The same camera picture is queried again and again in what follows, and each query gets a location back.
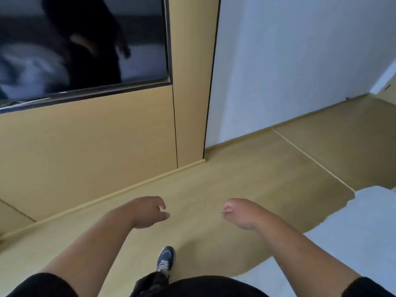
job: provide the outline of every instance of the white shoelace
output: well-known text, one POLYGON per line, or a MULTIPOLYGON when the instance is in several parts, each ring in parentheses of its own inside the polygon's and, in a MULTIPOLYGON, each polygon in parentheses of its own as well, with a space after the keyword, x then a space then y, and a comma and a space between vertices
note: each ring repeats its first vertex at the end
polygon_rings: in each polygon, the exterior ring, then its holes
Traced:
POLYGON ((158 272, 162 272, 166 275, 169 273, 169 262, 167 260, 162 260, 158 265, 158 272))

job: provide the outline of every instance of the white blanket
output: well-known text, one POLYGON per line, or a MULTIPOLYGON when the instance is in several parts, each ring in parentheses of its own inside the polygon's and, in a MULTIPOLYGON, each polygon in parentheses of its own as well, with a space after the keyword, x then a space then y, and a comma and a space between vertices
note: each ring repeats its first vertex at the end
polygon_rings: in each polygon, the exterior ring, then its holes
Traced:
MULTIPOLYGON (((396 294, 396 193, 373 186, 356 192, 355 197, 305 235, 396 294)), ((270 297, 295 296, 273 257, 234 279, 270 297)))

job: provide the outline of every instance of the wooden floor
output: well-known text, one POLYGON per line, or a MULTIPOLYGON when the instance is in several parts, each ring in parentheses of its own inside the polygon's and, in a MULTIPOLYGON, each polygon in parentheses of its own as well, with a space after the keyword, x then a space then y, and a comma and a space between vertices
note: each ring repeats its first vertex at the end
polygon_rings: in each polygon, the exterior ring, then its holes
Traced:
POLYGON ((0 244, 0 292, 6 295, 42 268, 108 210, 146 195, 162 196, 171 218, 132 231, 101 296, 128 296, 135 281, 154 270, 165 245, 177 251, 173 280, 246 272, 270 253, 254 232, 239 230, 220 218, 221 205, 228 198, 254 200, 305 232, 354 197, 353 191, 326 169, 356 189, 393 184, 396 165, 389 150, 396 148, 395 124, 386 123, 392 121, 390 113, 396 116, 396 106, 385 104, 385 108, 366 99, 354 102, 277 128, 282 135, 267 130, 212 149, 205 154, 204 164, 10 237, 0 244), (388 160, 381 160, 383 154, 388 160))

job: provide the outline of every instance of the blue sneaker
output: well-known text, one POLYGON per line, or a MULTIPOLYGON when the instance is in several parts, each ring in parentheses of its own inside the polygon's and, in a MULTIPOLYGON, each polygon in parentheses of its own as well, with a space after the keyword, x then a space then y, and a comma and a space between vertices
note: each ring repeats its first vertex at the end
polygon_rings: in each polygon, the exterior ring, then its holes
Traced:
POLYGON ((161 250, 157 260, 157 272, 161 272, 169 278, 173 264, 176 260, 176 250, 173 247, 166 246, 161 250))

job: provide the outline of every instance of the shoe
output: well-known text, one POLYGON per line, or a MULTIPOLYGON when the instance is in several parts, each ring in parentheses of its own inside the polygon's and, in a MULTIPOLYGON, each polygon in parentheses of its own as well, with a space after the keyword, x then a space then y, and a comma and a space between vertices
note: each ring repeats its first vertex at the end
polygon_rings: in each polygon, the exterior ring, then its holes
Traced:
POLYGON ((169 278, 173 264, 176 260, 176 250, 173 247, 166 246, 161 250, 157 260, 157 272, 161 272, 169 278))

